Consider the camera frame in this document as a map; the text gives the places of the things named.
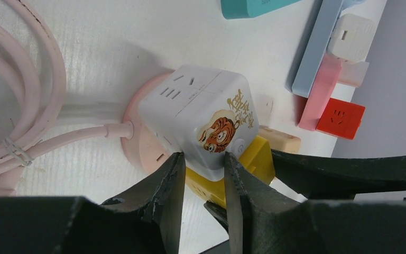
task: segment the coiled pink cable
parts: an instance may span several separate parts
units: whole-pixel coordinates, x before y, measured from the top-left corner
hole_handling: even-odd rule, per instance
[[[51,97],[40,115],[41,84],[38,72],[24,48],[0,26],[0,45],[18,67],[18,70],[15,70],[0,58],[0,75],[10,85],[22,110],[21,118],[9,138],[32,158],[82,139],[97,136],[131,138],[133,125],[125,123],[73,131],[38,143],[55,123],[65,101],[66,69],[58,44],[39,14],[25,0],[3,1],[14,9],[35,32],[48,52],[52,67]],[[0,195],[14,193],[22,171],[20,160],[17,160],[14,155],[9,155],[4,146],[0,146]]]

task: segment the pink round socket base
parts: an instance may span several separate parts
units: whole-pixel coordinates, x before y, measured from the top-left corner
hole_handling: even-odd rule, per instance
[[[151,91],[157,88],[171,73],[163,74],[145,83],[135,94],[125,111],[123,122],[133,123],[133,137],[122,138],[122,148],[128,161],[137,168],[143,168],[147,174],[155,172],[170,156],[155,134],[144,125],[139,116],[139,103]]]

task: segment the power button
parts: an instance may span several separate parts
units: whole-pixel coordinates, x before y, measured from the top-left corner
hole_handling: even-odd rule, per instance
[[[231,147],[231,152],[236,156],[240,157],[245,151],[245,140],[236,139]]]

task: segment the pink power cord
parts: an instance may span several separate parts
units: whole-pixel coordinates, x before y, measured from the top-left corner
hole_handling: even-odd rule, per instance
[[[72,131],[40,142],[46,131],[53,126],[66,97],[66,69],[58,44],[39,14],[25,0],[3,0],[15,10],[40,39],[48,52],[52,66],[52,91],[49,104],[40,112],[41,84],[38,72],[24,48],[0,26],[0,45],[10,54],[17,65],[13,69],[0,58],[0,75],[10,85],[21,107],[21,118],[7,137],[16,149],[0,146],[0,196],[15,194],[15,188],[24,170],[23,157],[36,158],[69,143],[98,137],[133,136],[133,124],[105,124],[101,127]]]

